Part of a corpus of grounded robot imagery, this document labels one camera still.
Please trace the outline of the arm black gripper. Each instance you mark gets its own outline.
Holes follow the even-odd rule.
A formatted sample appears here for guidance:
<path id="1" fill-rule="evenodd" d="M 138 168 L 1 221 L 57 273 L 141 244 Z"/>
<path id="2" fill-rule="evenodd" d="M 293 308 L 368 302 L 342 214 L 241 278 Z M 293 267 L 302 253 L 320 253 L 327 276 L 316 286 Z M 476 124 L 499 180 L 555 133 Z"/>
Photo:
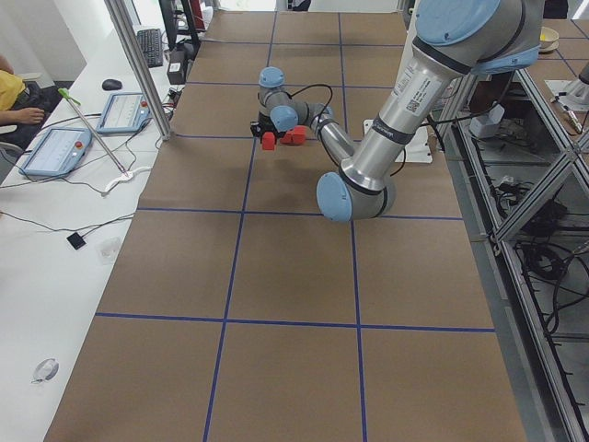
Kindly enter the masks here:
<path id="1" fill-rule="evenodd" d="M 261 111 L 258 112 L 257 119 L 250 122 L 249 128 L 252 135 L 256 138 L 262 138 L 266 133 L 271 133 L 276 138 L 281 136 L 281 133 L 272 122 L 271 117 Z"/>

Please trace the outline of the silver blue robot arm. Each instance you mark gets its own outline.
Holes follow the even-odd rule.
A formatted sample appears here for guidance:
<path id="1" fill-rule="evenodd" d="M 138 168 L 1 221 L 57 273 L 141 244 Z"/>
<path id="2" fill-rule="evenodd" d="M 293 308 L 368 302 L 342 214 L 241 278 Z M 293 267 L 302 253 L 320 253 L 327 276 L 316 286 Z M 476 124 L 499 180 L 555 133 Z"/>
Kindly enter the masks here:
<path id="1" fill-rule="evenodd" d="M 318 181 L 321 213 L 337 222 L 379 217 L 396 197 L 393 163 L 450 83 L 533 64 L 543 13 L 541 1 L 422 1 L 413 14 L 412 57 L 360 143 L 326 105 L 295 100 L 276 67 L 260 72 L 259 116 L 250 130 L 272 148 L 296 126 L 310 128 L 338 167 Z"/>

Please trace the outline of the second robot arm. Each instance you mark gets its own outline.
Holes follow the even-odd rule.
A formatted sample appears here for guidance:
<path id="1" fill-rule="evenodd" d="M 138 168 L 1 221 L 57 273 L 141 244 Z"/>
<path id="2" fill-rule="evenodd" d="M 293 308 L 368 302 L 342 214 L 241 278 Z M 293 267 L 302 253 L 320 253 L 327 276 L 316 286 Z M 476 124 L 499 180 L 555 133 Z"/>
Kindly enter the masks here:
<path id="1" fill-rule="evenodd" d="M 574 80 L 546 80 L 553 101 L 572 111 L 588 112 L 588 65 Z"/>

